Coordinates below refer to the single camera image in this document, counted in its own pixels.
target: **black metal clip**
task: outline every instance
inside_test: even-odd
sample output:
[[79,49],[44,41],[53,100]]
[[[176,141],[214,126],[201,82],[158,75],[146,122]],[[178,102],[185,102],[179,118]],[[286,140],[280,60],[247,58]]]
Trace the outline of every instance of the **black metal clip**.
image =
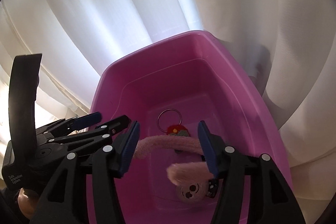
[[294,194],[269,155],[239,153],[211,134],[204,121],[198,125],[198,137],[209,171],[226,182],[211,224],[239,223],[245,175],[251,176],[248,224],[305,224]]
[[101,114],[95,112],[35,129],[34,103],[41,58],[41,54],[17,56],[13,62],[8,107],[11,141],[2,167],[4,181],[12,191],[26,188],[41,194],[68,153],[94,153],[130,124],[123,115],[94,130],[68,136],[74,130],[99,123]]
[[30,223],[88,223],[85,175],[92,174],[97,224],[124,224],[114,178],[128,171],[139,131],[139,123],[132,122],[126,133],[114,142],[107,138],[109,143],[90,155],[68,153],[45,187]]

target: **white rivet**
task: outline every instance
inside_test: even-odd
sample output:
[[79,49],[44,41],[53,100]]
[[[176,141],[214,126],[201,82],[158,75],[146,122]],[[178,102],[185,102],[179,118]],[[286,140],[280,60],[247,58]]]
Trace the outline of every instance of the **white rivet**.
[[68,155],[67,155],[67,159],[68,160],[72,160],[72,159],[74,159],[76,157],[76,154],[75,153],[69,153]]
[[261,155],[261,158],[262,158],[263,160],[265,160],[265,161],[269,161],[269,160],[271,159],[271,157],[270,157],[269,155],[267,155],[267,154],[262,154],[262,155]]
[[113,149],[113,147],[110,146],[110,145],[106,145],[106,146],[103,147],[104,152],[110,152],[110,151],[112,151],[112,149]]
[[235,149],[232,146],[227,146],[225,148],[225,151],[228,152],[228,153],[233,153],[235,151]]

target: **keychain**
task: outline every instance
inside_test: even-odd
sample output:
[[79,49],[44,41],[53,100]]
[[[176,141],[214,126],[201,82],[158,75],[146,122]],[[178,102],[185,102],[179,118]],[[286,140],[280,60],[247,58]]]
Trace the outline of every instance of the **keychain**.
[[[167,111],[175,111],[176,113],[178,113],[179,114],[179,116],[180,116],[180,122],[179,122],[179,124],[174,124],[174,125],[172,125],[172,126],[169,126],[168,128],[167,128],[167,130],[163,130],[161,127],[160,127],[160,124],[159,124],[159,122],[160,122],[160,117],[161,117],[161,115],[163,114],[163,113],[165,113],[165,112],[167,112]],[[162,111],[161,113],[160,113],[160,115],[158,116],[158,118],[157,118],[157,127],[162,131],[162,132],[164,132],[164,133],[166,133],[167,135],[170,135],[170,136],[184,136],[184,137],[190,137],[190,133],[189,133],[189,131],[187,130],[187,128],[185,127],[185,126],[183,126],[183,125],[181,125],[181,123],[182,123],[182,115],[181,115],[181,113],[178,111],[178,110],[176,110],[176,109],[174,109],[174,108],[169,108],[169,109],[166,109],[166,110],[164,110],[164,111]],[[177,153],[177,154],[179,154],[179,153],[181,153],[182,151],[181,150],[176,150],[175,149],[175,153]],[[205,157],[204,157],[204,155],[201,155],[201,159],[202,159],[202,161],[205,161]],[[190,192],[187,192],[187,193],[189,193],[191,196],[193,196],[193,194],[192,194],[192,186],[190,187]],[[217,194],[217,191],[218,191],[218,188],[219,188],[219,180],[218,179],[211,179],[211,180],[209,180],[208,181],[208,185],[207,186],[205,186],[205,185],[203,185],[202,184],[202,187],[201,187],[203,190],[203,194],[205,195],[205,196],[207,196],[207,197],[209,197],[209,198],[215,198],[216,197],[216,194]],[[178,192],[178,196],[180,197],[180,198],[182,198],[181,197],[181,194],[180,194],[180,191],[182,191],[183,190],[183,187],[181,188],[181,187],[177,187],[176,188],[177,189],[177,192]],[[201,200],[202,199],[202,194],[199,194],[199,195],[195,195],[194,196],[194,201],[193,202],[195,202],[195,201],[197,201],[198,199],[199,200]]]
[[[160,127],[160,125],[159,125],[159,120],[160,120],[161,115],[162,115],[163,113],[167,112],[167,111],[175,111],[176,113],[178,113],[179,116],[180,116],[180,122],[179,122],[179,124],[174,124],[174,125],[172,125],[172,126],[169,126],[169,127],[167,128],[167,130],[163,130],[163,129]],[[190,133],[189,133],[189,131],[187,130],[186,127],[184,127],[183,125],[181,125],[181,123],[182,123],[182,115],[181,115],[181,113],[180,113],[178,110],[176,110],[176,109],[174,109],[174,108],[169,108],[169,109],[166,109],[166,110],[162,111],[162,112],[160,113],[160,115],[158,116],[158,118],[157,118],[157,127],[158,127],[162,132],[166,133],[167,135],[170,135],[170,136],[184,136],[184,137],[190,137]],[[175,150],[175,152],[176,152],[177,154],[179,154],[179,153],[181,153],[182,151],[180,151],[180,150]]]

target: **sheer curtain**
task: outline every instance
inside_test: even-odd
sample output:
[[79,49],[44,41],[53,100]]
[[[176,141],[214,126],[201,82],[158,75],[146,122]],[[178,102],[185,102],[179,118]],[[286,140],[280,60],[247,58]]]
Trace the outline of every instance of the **sheer curtain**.
[[294,192],[313,223],[336,191],[335,0],[2,0],[0,138],[13,58],[42,52],[36,119],[89,112],[115,60],[205,29],[230,50],[263,96],[283,138]]

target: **pink basin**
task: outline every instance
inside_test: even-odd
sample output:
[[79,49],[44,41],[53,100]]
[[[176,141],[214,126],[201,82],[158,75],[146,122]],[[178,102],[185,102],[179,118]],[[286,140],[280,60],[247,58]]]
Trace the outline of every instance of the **pink basin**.
[[[179,34],[116,61],[100,79],[91,112],[101,112],[103,122],[123,114],[138,120],[143,139],[164,134],[156,122],[168,108],[182,114],[182,125],[192,137],[197,138],[197,125],[204,120],[211,133],[220,135],[241,153],[271,155],[292,185],[285,148],[261,96],[228,50],[210,33]],[[166,112],[160,119],[163,128],[178,122],[175,112]],[[210,223],[217,199],[185,204],[177,198],[166,174],[172,163],[200,160],[197,155],[163,149],[145,160],[133,160],[129,172],[115,180],[126,223]],[[249,186],[248,177],[245,186]],[[248,199],[246,190],[241,223],[246,223]],[[91,224],[95,223],[92,214]]]

